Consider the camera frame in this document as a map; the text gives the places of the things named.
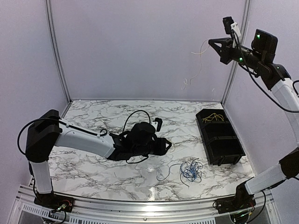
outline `robotic arm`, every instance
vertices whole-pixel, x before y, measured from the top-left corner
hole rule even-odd
[[[257,29],[251,44],[252,50],[241,46],[241,33],[232,17],[223,18],[226,34],[229,38],[211,39],[209,44],[220,56],[220,61],[229,64],[232,60],[245,69],[256,85],[281,109],[292,126],[297,145],[299,145],[299,98],[293,88],[293,81],[286,69],[280,64],[274,64],[277,37]],[[261,77],[278,103],[272,99],[254,80]],[[256,204],[253,195],[267,188],[274,188],[285,180],[299,174],[299,148],[285,156],[279,163],[256,177],[241,183],[236,188],[233,197],[221,198],[215,201],[219,213],[232,212],[238,209],[249,208]]]
[[[53,191],[48,160],[54,146],[94,153],[113,161],[127,161],[139,155],[146,159],[149,154],[165,155],[171,143],[155,135],[161,129],[162,120],[156,118],[153,123],[156,128],[150,123],[141,122],[120,135],[107,133],[105,129],[97,133],[61,119],[56,110],[48,111],[33,122],[27,135],[25,155],[36,182],[35,203],[52,209],[57,209],[57,205],[66,200],[73,204],[73,198],[56,195]],[[66,211],[70,212],[71,209],[72,206],[68,206]]]

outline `marble pattern tabletop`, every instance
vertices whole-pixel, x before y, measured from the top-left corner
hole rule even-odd
[[[165,156],[149,155],[138,164],[108,161],[98,155],[65,147],[54,147],[50,155],[50,174],[57,192],[78,196],[133,201],[176,201],[224,196],[235,193],[236,186],[253,177],[246,156],[236,165],[208,165],[195,115],[203,108],[222,109],[219,103],[182,101],[74,101],[65,119],[95,131],[106,128],[121,133],[126,118],[136,110],[146,110],[152,119],[163,119],[158,137],[173,143]],[[134,114],[128,124],[147,121],[146,114]],[[199,158],[203,164],[202,181],[180,180],[180,166],[169,166]]]

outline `white wall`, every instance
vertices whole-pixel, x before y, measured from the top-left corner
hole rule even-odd
[[[293,80],[299,79],[298,8],[297,0],[253,0],[245,43],[245,46],[251,46],[257,28],[277,36],[274,62],[284,65]],[[225,108],[257,173],[276,164],[296,148],[285,113],[255,86],[242,69],[238,69]],[[289,180],[272,191],[283,224],[298,223],[298,187],[298,181]]]
[[[51,108],[62,111],[66,101],[44,1],[2,0],[0,11],[0,223],[6,223],[20,184],[30,178],[28,161],[17,149],[18,132]]]
[[[59,52],[73,99],[220,101],[230,66],[205,39],[225,36],[222,18],[241,22],[240,0],[53,0]]]

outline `blue wire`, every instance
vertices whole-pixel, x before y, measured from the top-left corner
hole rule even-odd
[[[193,160],[192,162],[183,162],[183,163],[172,164],[169,167],[168,175],[164,179],[162,179],[162,180],[159,180],[158,176],[157,176],[157,180],[158,181],[164,181],[167,177],[169,177],[169,175],[170,175],[170,169],[171,169],[172,166],[181,165],[180,166],[180,172],[181,172],[181,174],[180,174],[180,180],[181,180],[181,182],[184,185],[186,185],[187,187],[189,187],[189,185],[185,184],[182,181],[182,176],[185,177],[190,182],[200,183],[201,182],[201,176],[202,176],[201,169],[203,168],[203,165],[202,165],[201,162],[196,162],[196,160],[198,160],[198,159],[199,158]]]

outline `white wire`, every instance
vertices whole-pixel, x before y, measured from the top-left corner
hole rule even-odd
[[[186,88],[186,86],[191,85],[191,81],[192,81],[192,79],[196,78],[196,77],[200,74],[200,72],[201,72],[201,68],[202,68],[201,55],[202,55],[203,53],[205,53],[205,52],[209,49],[210,45],[209,45],[204,51],[201,51],[201,49],[202,49],[202,47],[204,46],[205,42],[207,42],[208,40],[209,40],[209,39],[206,39],[205,41],[203,41],[203,43],[202,43],[202,45],[201,45],[201,47],[200,47],[199,53],[191,52],[191,53],[194,54],[194,55],[199,55],[199,59],[200,59],[200,70],[199,70],[199,72],[198,72],[195,76],[193,76],[192,78],[190,78],[189,84],[188,84],[188,80],[187,80],[186,78],[184,79],[184,81],[183,81],[183,83],[184,83],[184,88],[183,88],[182,90],[184,90],[184,89]]]

